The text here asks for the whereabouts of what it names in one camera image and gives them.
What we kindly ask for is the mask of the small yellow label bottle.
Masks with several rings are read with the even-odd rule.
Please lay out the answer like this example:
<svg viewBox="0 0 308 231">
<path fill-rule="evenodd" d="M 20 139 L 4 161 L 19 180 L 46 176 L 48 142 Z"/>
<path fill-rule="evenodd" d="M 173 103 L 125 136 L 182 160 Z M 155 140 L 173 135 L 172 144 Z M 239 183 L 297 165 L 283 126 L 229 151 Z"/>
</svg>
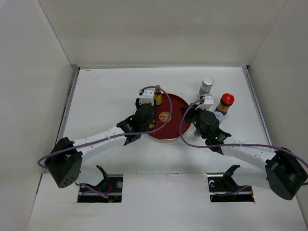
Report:
<svg viewBox="0 0 308 231">
<path fill-rule="evenodd" d="M 154 91 L 154 100 L 155 100 L 155 105 L 159 106 L 162 103 L 162 92 L 161 88 L 159 85 L 156 85 L 155 91 Z"/>
</svg>

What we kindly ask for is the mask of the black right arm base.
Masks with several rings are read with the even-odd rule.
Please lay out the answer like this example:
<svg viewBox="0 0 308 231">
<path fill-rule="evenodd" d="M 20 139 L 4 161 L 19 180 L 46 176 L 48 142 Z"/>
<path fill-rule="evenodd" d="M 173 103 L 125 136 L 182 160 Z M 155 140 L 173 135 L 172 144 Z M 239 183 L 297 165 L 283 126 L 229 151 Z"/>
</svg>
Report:
<svg viewBox="0 0 308 231">
<path fill-rule="evenodd" d="M 250 185 L 238 185 L 232 178 L 240 165 L 231 166 L 223 173 L 207 175 L 210 201 L 212 203 L 255 202 Z"/>
</svg>

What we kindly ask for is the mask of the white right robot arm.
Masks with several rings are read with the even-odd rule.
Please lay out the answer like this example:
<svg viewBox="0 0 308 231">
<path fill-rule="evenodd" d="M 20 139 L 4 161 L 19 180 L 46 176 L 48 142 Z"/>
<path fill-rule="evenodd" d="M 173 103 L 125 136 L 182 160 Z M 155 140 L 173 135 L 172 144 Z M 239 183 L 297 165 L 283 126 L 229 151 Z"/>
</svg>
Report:
<svg viewBox="0 0 308 231">
<path fill-rule="evenodd" d="M 191 104 L 182 107 L 182 122 L 191 123 L 205 140 L 204 148 L 220 155 L 231 156 L 259 168 L 267 183 L 277 196 L 292 200 L 299 189 L 308 184 L 308 174 L 302 167 L 307 163 L 285 148 L 264 144 L 248 144 L 235 141 L 231 134 L 219 127 L 219 120 L 213 112 Z"/>
</svg>

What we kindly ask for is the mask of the green label sauce bottle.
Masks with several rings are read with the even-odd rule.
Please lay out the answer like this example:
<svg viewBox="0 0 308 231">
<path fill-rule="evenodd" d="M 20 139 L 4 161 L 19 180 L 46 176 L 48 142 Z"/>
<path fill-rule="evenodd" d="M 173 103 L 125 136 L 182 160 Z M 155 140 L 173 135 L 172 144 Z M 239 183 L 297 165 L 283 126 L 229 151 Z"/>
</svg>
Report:
<svg viewBox="0 0 308 231">
<path fill-rule="evenodd" d="M 149 124 L 149 129 L 153 129 L 157 124 L 157 117 L 155 115 L 152 116 L 151 122 Z"/>
</svg>

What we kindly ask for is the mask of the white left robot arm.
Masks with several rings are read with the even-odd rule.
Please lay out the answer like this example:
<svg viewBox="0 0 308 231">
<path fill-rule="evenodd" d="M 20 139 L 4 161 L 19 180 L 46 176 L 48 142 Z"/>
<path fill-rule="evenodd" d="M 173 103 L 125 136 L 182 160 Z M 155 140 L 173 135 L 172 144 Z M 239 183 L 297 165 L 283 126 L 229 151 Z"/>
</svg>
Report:
<svg viewBox="0 0 308 231">
<path fill-rule="evenodd" d="M 66 188 L 77 182 L 83 160 L 138 140 L 149 131 L 155 119 L 155 106 L 150 103 L 139 105 L 135 114 L 105 132 L 75 141 L 61 138 L 47 155 L 44 165 L 58 188 Z"/>
</svg>

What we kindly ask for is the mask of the small black label spice bottle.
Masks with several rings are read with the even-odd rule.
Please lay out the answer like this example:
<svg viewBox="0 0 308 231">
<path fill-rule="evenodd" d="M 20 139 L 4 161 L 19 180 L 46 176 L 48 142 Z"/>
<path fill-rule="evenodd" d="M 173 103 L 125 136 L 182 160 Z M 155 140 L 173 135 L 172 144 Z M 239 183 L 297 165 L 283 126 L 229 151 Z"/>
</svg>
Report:
<svg viewBox="0 0 308 231">
<path fill-rule="evenodd" d="M 195 135 L 196 137 L 200 137 L 200 136 L 201 136 L 201 133 L 196 129 L 196 130 L 194 131 L 194 135 Z"/>
</svg>

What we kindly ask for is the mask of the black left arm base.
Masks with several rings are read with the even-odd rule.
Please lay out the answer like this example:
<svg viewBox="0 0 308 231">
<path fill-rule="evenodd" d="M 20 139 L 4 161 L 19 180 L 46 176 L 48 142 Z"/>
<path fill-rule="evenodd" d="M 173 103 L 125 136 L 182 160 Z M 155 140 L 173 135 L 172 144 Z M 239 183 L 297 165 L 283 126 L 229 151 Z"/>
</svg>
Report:
<svg viewBox="0 0 308 231">
<path fill-rule="evenodd" d="M 76 183 L 79 186 L 78 203 L 121 203 L 123 175 L 109 175 L 99 165 L 96 166 L 103 178 L 97 185 Z"/>
</svg>

